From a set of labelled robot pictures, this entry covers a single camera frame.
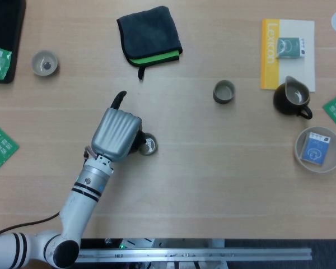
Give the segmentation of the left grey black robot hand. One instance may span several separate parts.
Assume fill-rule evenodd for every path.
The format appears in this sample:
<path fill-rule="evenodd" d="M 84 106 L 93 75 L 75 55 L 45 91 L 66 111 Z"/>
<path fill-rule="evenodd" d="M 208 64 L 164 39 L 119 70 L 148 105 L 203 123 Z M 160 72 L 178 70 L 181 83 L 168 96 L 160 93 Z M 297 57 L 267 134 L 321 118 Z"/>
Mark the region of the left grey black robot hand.
<path fill-rule="evenodd" d="M 120 109 L 126 91 L 119 92 L 104 113 L 91 141 L 96 155 L 112 162 L 125 159 L 129 154 L 134 137 L 142 129 L 142 119 Z"/>

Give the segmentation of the black teapot with bail handle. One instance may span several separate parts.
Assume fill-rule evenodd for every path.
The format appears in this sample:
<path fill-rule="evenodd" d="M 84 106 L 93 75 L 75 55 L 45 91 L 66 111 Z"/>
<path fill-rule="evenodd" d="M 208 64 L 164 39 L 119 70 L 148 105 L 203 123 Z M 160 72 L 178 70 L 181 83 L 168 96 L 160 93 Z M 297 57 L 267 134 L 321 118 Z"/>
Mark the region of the black teapot with bail handle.
<path fill-rule="evenodd" d="M 132 145 L 129 149 L 128 154 L 133 154 L 138 151 L 138 149 L 146 143 L 146 134 L 140 128 L 136 133 Z"/>

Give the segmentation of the dark cylindrical tea cup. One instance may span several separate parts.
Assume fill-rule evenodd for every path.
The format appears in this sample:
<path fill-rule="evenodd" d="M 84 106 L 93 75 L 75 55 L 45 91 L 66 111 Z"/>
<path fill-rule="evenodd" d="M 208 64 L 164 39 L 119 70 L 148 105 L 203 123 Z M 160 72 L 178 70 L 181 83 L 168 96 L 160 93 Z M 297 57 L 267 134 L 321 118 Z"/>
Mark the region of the dark cylindrical tea cup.
<path fill-rule="evenodd" d="M 158 149 L 158 143 L 156 137 L 151 133 L 146 133 L 145 143 L 141 144 L 138 148 L 138 152 L 143 156 L 150 156 L 154 154 Z"/>
<path fill-rule="evenodd" d="M 221 80 L 213 89 L 213 100 L 219 104 L 227 104 L 235 97 L 235 85 L 229 80 Z"/>

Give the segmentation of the beige flared tea bowl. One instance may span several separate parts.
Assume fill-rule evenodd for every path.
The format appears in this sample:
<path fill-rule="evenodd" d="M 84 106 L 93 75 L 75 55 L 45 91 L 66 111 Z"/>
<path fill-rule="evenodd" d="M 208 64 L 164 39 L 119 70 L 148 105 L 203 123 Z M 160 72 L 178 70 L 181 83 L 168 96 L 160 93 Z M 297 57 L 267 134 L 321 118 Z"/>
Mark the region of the beige flared tea bowl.
<path fill-rule="evenodd" d="M 50 50 L 41 50 L 31 59 L 31 69 L 37 76 L 51 76 L 59 67 L 57 56 Z"/>

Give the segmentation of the grey green microfibre cloth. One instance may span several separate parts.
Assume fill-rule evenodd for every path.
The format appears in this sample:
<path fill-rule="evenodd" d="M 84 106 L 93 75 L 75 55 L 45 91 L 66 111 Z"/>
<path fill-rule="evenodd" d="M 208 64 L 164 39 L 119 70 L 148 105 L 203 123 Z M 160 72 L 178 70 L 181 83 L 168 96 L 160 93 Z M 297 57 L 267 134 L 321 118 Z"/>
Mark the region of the grey green microfibre cloth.
<path fill-rule="evenodd" d="M 158 6 L 117 20 L 123 54 L 144 78 L 147 67 L 178 61 L 183 48 L 170 10 Z"/>

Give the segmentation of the black rectangular tray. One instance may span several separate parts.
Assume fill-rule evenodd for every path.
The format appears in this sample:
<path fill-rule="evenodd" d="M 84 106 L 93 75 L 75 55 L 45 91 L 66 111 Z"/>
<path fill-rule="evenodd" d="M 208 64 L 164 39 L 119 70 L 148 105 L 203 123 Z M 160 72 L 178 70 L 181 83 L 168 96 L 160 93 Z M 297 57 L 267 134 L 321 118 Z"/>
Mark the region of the black rectangular tray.
<path fill-rule="evenodd" d="M 16 72 L 26 0 L 0 0 L 0 48 L 12 52 L 11 65 L 0 84 L 13 81 Z"/>

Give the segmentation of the yellow white Lexicon booklet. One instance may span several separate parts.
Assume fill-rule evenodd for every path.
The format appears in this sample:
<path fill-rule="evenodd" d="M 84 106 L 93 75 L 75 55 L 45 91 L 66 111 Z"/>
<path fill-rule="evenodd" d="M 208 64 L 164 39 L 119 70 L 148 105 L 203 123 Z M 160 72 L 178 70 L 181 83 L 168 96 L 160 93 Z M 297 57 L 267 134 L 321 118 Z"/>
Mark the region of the yellow white Lexicon booklet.
<path fill-rule="evenodd" d="M 297 40 L 300 45 L 296 58 L 280 58 L 283 46 L 278 39 Z M 311 20 L 262 19 L 260 88 L 274 90 L 285 82 L 287 76 L 299 80 L 310 92 L 315 83 L 315 22 Z"/>

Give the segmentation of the black ceramic pitcher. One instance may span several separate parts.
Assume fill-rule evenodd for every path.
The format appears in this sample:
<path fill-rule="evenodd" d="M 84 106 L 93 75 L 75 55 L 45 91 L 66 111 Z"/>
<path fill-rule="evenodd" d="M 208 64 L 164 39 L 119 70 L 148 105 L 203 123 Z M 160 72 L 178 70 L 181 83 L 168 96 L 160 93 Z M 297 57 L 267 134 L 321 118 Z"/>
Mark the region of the black ceramic pitcher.
<path fill-rule="evenodd" d="M 273 96 L 274 107 L 285 115 L 301 116 L 307 120 L 313 117 L 310 102 L 310 91 L 305 84 L 287 76 L 285 82 L 277 87 Z"/>

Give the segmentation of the teal card box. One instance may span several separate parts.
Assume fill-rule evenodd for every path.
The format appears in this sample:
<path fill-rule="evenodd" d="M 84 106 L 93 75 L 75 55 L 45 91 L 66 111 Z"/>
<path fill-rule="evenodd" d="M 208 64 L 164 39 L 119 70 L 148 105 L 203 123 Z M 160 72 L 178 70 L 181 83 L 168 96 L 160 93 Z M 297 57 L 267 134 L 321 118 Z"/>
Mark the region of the teal card box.
<path fill-rule="evenodd" d="M 304 38 L 278 38 L 276 58 L 296 59 L 306 55 Z"/>

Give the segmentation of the blue card box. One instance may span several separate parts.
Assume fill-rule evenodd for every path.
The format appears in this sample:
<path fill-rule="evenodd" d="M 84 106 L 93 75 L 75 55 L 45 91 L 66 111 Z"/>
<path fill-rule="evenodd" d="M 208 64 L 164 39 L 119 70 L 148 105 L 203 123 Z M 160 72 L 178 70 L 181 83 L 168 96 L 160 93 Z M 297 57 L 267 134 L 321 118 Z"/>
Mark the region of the blue card box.
<path fill-rule="evenodd" d="M 300 159 L 322 166 L 327 155 L 331 137 L 315 132 L 306 135 Z"/>

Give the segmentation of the aluminium rail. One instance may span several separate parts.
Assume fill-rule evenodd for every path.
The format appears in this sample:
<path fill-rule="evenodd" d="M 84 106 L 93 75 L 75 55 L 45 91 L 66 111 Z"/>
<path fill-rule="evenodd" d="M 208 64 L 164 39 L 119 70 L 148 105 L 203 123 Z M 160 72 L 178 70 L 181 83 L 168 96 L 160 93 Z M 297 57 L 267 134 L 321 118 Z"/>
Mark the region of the aluminium rail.
<path fill-rule="evenodd" d="M 196 261 L 310 261 L 310 248 L 126 248 L 86 249 L 77 263 L 196 262 Z"/>

